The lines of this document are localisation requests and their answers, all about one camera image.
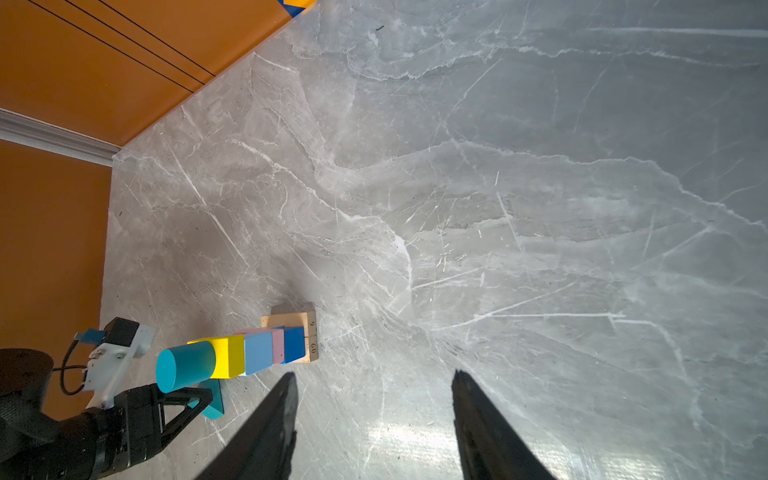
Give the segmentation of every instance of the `yellow shape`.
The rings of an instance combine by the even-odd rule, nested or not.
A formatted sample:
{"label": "yellow shape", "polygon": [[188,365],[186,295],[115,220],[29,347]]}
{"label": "yellow shape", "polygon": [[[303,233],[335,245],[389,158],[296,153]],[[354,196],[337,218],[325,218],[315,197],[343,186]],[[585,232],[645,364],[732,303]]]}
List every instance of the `yellow shape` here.
{"label": "yellow shape", "polygon": [[214,346],[216,368],[212,379],[231,379],[245,373],[245,337],[242,335],[218,336],[192,340],[190,343],[207,341]]}
{"label": "yellow shape", "polygon": [[309,8],[316,0],[283,0],[283,3],[292,7]]}

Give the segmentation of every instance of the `metal strip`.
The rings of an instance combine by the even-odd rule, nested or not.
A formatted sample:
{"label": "metal strip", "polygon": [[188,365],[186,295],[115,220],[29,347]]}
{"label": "metal strip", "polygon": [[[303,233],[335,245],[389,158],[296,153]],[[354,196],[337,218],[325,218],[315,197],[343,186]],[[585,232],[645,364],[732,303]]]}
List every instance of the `metal strip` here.
{"label": "metal strip", "polygon": [[0,108],[0,138],[111,167],[120,147]]}

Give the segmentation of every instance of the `stack of blocks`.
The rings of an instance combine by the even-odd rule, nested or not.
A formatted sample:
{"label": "stack of blocks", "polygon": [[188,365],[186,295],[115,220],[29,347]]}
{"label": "stack of blocks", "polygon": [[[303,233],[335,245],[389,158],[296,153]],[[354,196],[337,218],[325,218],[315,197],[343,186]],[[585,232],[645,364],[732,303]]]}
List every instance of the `stack of blocks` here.
{"label": "stack of blocks", "polygon": [[198,383],[213,390],[214,403],[203,415],[216,419],[223,415],[219,379],[251,375],[278,363],[316,359],[314,312],[263,316],[261,328],[192,340],[164,350],[157,358],[157,386],[164,393]]}

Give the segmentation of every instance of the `orange panel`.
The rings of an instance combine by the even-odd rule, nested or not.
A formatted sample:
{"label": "orange panel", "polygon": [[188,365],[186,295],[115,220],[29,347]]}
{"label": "orange panel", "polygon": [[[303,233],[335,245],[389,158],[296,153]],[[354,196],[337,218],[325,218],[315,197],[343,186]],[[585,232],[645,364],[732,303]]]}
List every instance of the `orange panel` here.
{"label": "orange panel", "polygon": [[[71,5],[39,3],[190,90],[199,88]],[[190,95],[27,0],[0,2],[0,61],[0,107],[121,146]]]}
{"label": "orange panel", "polygon": [[277,0],[103,1],[214,74],[291,19]]}
{"label": "orange panel", "polygon": [[[5,141],[0,159],[0,348],[42,350],[58,366],[76,332],[98,328],[111,169]],[[90,399],[65,396],[57,375],[43,411],[64,419]]]}

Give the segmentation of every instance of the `black line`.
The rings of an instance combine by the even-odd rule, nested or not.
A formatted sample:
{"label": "black line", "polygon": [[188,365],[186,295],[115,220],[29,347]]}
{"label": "black line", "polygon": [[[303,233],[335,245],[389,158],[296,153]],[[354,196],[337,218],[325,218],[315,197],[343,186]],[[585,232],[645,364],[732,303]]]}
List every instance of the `black line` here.
{"label": "black line", "polygon": [[79,30],[79,31],[82,31],[82,32],[83,32],[83,33],[85,33],[86,35],[89,35],[89,36],[91,36],[91,37],[93,37],[93,38],[95,38],[95,39],[99,40],[101,43],[103,43],[104,45],[107,45],[109,48],[112,48],[112,49],[114,49],[114,50],[116,50],[116,51],[119,51],[120,53],[122,53],[122,54],[123,54],[123,55],[125,55],[126,57],[130,58],[131,60],[133,60],[133,61],[135,61],[135,62],[137,62],[137,63],[139,63],[139,64],[142,64],[144,67],[147,67],[147,68],[149,68],[149,69],[150,69],[150,70],[152,70],[154,73],[156,73],[156,74],[160,75],[161,77],[165,78],[166,80],[170,80],[170,81],[172,81],[173,83],[175,83],[176,85],[178,85],[178,86],[182,87],[184,90],[186,90],[186,91],[190,92],[191,94],[193,94],[193,93],[194,93],[192,90],[190,90],[190,89],[189,89],[189,88],[187,88],[187,87],[184,87],[184,86],[183,86],[182,84],[180,84],[179,82],[177,82],[177,81],[173,80],[172,78],[168,78],[168,77],[166,77],[165,75],[161,74],[159,71],[155,70],[154,68],[150,67],[149,65],[147,65],[147,64],[145,64],[145,63],[142,63],[142,62],[138,61],[136,58],[133,58],[133,57],[131,57],[129,54],[125,53],[124,51],[122,51],[122,50],[118,50],[117,48],[113,47],[112,45],[109,45],[109,44],[108,44],[106,41],[104,41],[104,40],[101,40],[101,39],[100,39],[99,37],[97,37],[96,35],[93,35],[92,33],[90,33],[90,32],[88,32],[88,31],[85,31],[85,30],[83,30],[82,28],[78,27],[77,25],[75,25],[74,23],[70,22],[70,21],[69,21],[69,20],[67,20],[66,18],[62,18],[62,17],[60,17],[60,16],[56,15],[54,12],[51,12],[50,10],[48,10],[46,7],[44,7],[44,6],[40,5],[39,3],[35,3],[35,2],[33,2],[32,0],[27,0],[27,2],[29,2],[29,3],[32,3],[33,5],[37,5],[38,7],[42,8],[42,9],[43,9],[43,10],[45,10],[46,12],[48,12],[48,13],[50,13],[51,15],[55,16],[56,18],[58,18],[59,20],[62,20],[62,21],[64,21],[64,22],[67,22],[69,25],[72,25],[72,26],[73,26],[73,27],[75,27],[77,30]]}
{"label": "black line", "polygon": [[154,37],[156,40],[158,40],[159,42],[161,42],[161,43],[162,43],[163,45],[165,45],[166,47],[170,48],[171,50],[175,51],[176,53],[178,53],[178,54],[179,54],[179,55],[181,55],[182,57],[184,57],[184,58],[186,58],[187,60],[191,61],[192,63],[194,63],[194,64],[195,64],[195,65],[197,65],[198,67],[202,68],[203,70],[205,70],[205,72],[207,72],[207,73],[208,73],[209,75],[211,75],[212,77],[215,77],[215,76],[216,76],[216,74],[209,72],[209,71],[208,71],[208,70],[207,70],[207,69],[206,69],[206,68],[205,68],[203,65],[200,65],[200,64],[199,64],[199,63],[197,63],[195,60],[192,60],[191,58],[187,57],[185,54],[183,54],[183,53],[181,53],[180,51],[178,51],[176,48],[173,48],[173,47],[171,47],[169,44],[167,44],[167,43],[165,43],[164,41],[160,40],[160,39],[157,37],[157,35],[155,35],[155,34],[154,34],[154,33],[152,33],[151,31],[147,30],[146,28],[142,27],[141,25],[139,25],[138,23],[134,22],[134,21],[133,21],[133,20],[131,20],[130,18],[128,18],[128,17],[126,17],[125,15],[121,14],[120,12],[118,12],[118,10],[117,10],[117,9],[115,9],[113,6],[109,5],[109,4],[108,4],[107,2],[105,2],[104,0],[98,0],[98,1],[99,1],[100,3],[103,3],[103,4],[104,4],[104,6],[106,6],[107,8],[109,8],[110,10],[112,10],[113,12],[115,12],[116,14],[120,15],[122,18],[125,18],[125,19],[126,19],[126,20],[128,20],[130,23],[132,23],[132,24],[136,25],[137,27],[141,28],[142,30],[144,30],[145,32],[147,32],[149,35],[152,35],[152,36],[153,36],[153,37]]}
{"label": "black line", "polygon": [[72,5],[73,7],[75,7],[77,10],[80,10],[81,12],[85,13],[85,14],[86,14],[86,15],[88,15],[89,17],[93,18],[93,19],[94,19],[94,20],[96,20],[97,22],[101,23],[102,25],[105,25],[105,26],[107,26],[107,27],[108,27],[108,28],[110,28],[111,30],[113,30],[113,31],[117,32],[118,34],[120,34],[120,35],[122,35],[123,37],[127,38],[128,40],[132,41],[132,42],[133,42],[133,43],[135,43],[136,45],[138,45],[138,46],[142,47],[144,50],[146,50],[146,51],[150,52],[150,53],[151,53],[152,55],[154,55],[155,57],[158,57],[160,60],[162,60],[162,61],[164,61],[165,63],[169,64],[171,67],[173,67],[173,68],[176,68],[178,71],[180,71],[181,73],[185,74],[186,76],[188,76],[188,77],[189,77],[189,78],[191,78],[192,80],[195,80],[197,83],[199,83],[199,84],[201,84],[201,85],[204,85],[204,83],[203,83],[202,81],[199,81],[199,80],[197,80],[197,79],[196,79],[195,77],[193,77],[192,75],[188,74],[187,72],[185,72],[185,71],[184,71],[184,70],[182,70],[181,68],[178,68],[176,65],[174,65],[174,64],[172,64],[172,63],[170,63],[170,62],[169,62],[168,60],[166,60],[165,58],[162,58],[160,55],[156,54],[155,52],[153,52],[153,51],[152,51],[152,50],[150,50],[149,48],[147,48],[147,47],[143,46],[142,44],[140,44],[139,42],[135,41],[133,38],[131,38],[131,37],[127,36],[126,34],[124,34],[124,33],[123,33],[123,32],[121,32],[121,31],[118,31],[116,28],[112,27],[112,26],[111,26],[111,25],[109,25],[107,22],[104,22],[103,20],[100,20],[99,18],[96,18],[96,17],[95,17],[95,16],[93,16],[91,13],[88,13],[88,12],[86,12],[84,9],[82,9],[82,8],[78,7],[77,5],[75,5],[74,3],[70,2],[69,0],[64,0],[64,1],[65,1],[65,2],[67,2],[69,5]]}

